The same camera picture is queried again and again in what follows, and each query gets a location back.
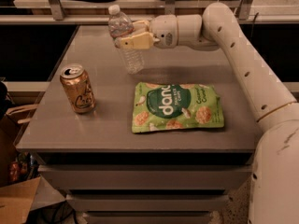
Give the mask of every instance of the drawer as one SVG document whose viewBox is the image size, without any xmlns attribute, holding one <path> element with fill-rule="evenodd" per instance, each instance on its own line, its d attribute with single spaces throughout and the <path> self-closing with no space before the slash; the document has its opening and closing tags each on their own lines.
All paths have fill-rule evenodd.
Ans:
<svg viewBox="0 0 299 224">
<path fill-rule="evenodd" d="M 143 194 L 67 195 L 67 202 L 79 212 L 199 212 L 220 210 L 227 195 Z"/>
<path fill-rule="evenodd" d="M 84 213 L 88 224 L 207 224 L 209 213 Z"/>
<path fill-rule="evenodd" d="M 250 166 L 41 165 L 56 189 L 237 189 Z"/>
</svg>

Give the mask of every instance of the green snack bag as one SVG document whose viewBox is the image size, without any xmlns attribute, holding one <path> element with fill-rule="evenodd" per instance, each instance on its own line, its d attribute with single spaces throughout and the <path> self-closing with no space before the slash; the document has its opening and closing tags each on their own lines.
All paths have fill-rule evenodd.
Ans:
<svg viewBox="0 0 299 224">
<path fill-rule="evenodd" d="M 133 133 L 223 126 L 220 97 L 212 86 L 140 82 L 135 87 Z"/>
</svg>

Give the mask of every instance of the white robotic arm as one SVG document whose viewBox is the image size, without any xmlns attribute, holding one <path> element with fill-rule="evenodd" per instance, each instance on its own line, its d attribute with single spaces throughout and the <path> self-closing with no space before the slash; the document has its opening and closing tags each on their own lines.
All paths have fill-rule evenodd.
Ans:
<svg viewBox="0 0 299 224">
<path fill-rule="evenodd" d="M 121 48 L 221 47 L 264 132 L 252 165 L 249 224 L 299 223 L 299 104 L 247 40 L 231 9 L 214 3 L 203 17 L 165 15 L 136 27 Z"/>
</svg>

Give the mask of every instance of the clear plastic bottle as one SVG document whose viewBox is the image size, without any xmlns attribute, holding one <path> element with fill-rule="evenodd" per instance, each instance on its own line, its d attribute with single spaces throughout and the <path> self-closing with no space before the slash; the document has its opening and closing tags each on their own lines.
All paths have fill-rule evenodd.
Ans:
<svg viewBox="0 0 299 224">
<path fill-rule="evenodd" d="M 118 37 L 130 35 L 134 26 L 130 18 L 123 12 L 118 5 L 109 7 L 110 18 L 108 27 L 110 35 L 113 37 L 116 47 L 118 46 Z M 137 49 L 119 49 L 125 67 L 129 74 L 135 74 L 144 67 L 142 54 Z"/>
</svg>

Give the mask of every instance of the white bottle cap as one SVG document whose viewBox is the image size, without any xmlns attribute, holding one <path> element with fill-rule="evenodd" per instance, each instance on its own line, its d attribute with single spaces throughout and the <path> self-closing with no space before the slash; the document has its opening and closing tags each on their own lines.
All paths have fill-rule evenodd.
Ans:
<svg viewBox="0 0 299 224">
<path fill-rule="evenodd" d="M 120 6 L 116 5 L 112 5 L 108 8 L 109 14 L 110 15 L 116 15 L 121 11 Z"/>
</svg>

